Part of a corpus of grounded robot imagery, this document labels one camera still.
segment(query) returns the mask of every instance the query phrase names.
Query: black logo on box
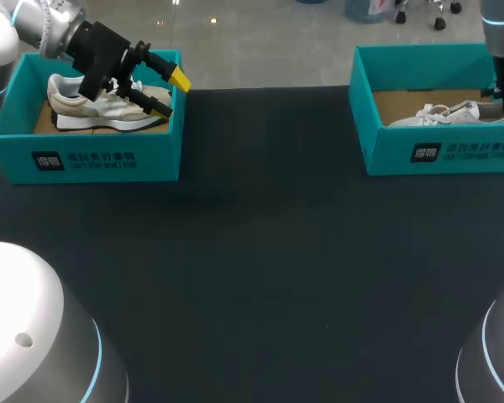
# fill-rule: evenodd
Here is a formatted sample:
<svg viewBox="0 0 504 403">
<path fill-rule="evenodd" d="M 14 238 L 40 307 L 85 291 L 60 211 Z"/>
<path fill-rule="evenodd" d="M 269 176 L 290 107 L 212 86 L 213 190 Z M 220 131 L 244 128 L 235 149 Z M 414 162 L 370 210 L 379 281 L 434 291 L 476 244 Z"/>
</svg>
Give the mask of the black logo on box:
<svg viewBox="0 0 504 403">
<path fill-rule="evenodd" d="M 418 143 L 414 146 L 411 162 L 434 162 L 438 157 L 441 143 Z"/>
<path fill-rule="evenodd" d="M 38 170 L 64 170 L 60 155 L 55 151 L 40 151 L 32 153 Z"/>
</svg>

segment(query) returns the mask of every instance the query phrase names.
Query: gray floor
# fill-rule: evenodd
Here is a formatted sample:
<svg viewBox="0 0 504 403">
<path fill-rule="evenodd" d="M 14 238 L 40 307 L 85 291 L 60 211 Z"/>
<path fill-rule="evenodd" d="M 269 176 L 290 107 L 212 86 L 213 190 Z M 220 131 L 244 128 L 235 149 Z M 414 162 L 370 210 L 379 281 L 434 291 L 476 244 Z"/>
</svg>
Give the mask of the gray floor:
<svg viewBox="0 0 504 403">
<path fill-rule="evenodd" d="M 180 49 L 194 88 L 235 88 L 347 83 L 358 44 L 483 40 L 477 0 L 461 0 L 462 14 L 448 11 L 442 32 L 431 28 L 424 0 L 412 1 L 405 25 L 352 23 L 343 0 L 87 0 L 87 7 L 90 19 L 131 41 Z"/>
</svg>

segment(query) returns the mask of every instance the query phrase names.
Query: beige sneaker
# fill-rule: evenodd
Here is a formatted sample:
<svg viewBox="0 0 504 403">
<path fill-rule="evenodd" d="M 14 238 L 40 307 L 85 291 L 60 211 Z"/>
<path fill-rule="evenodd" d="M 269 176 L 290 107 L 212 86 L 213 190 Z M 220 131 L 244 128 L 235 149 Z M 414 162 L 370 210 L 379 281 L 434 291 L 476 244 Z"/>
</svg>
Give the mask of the beige sneaker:
<svg viewBox="0 0 504 403">
<path fill-rule="evenodd" d="M 117 96 L 116 89 L 103 91 L 95 102 L 90 101 L 78 93 L 82 78 L 59 74 L 49 77 L 47 97 L 52 108 L 52 121 L 59 130 L 115 128 L 120 132 L 135 132 L 166 120 L 144 113 L 138 105 Z M 132 88 L 157 98 L 167 107 L 171 106 L 171 94 L 165 88 L 144 86 L 140 81 L 133 82 Z"/>
</svg>

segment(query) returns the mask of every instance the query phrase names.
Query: chair wheel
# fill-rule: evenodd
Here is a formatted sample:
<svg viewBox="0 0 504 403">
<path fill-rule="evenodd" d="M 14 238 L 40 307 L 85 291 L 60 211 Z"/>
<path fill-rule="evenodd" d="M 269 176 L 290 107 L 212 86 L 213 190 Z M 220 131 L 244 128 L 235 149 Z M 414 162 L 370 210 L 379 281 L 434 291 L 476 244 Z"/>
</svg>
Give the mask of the chair wheel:
<svg viewBox="0 0 504 403">
<path fill-rule="evenodd" d="M 435 25 L 433 27 L 436 31 L 442 31 L 446 28 L 446 21 L 444 21 L 444 18 L 442 17 L 437 17 L 435 19 Z"/>
<path fill-rule="evenodd" d="M 396 24 L 404 24 L 407 21 L 407 16 L 404 11 L 400 11 L 396 16 Z"/>
<path fill-rule="evenodd" d="M 463 7 L 461 6 L 460 2 L 452 2 L 450 4 L 450 11 L 452 12 L 452 14 L 459 14 L 461 13 L 462 9 Z"/>
</svg>

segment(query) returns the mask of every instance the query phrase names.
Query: small screw hole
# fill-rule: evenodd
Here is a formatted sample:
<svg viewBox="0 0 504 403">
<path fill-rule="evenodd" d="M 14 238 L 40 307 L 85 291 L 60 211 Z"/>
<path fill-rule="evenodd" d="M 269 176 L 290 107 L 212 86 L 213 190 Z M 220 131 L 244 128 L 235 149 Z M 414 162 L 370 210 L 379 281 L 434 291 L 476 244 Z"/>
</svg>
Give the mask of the small screw hole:
<svg viewBox="0 0 504 403">
<path fill-rule="evenodd" d="M 27 333 L 19 333 L 15 336 L 15 343 L 25 348 L 30 348 L 34 345 L 32 338 Z"/>
</svg>

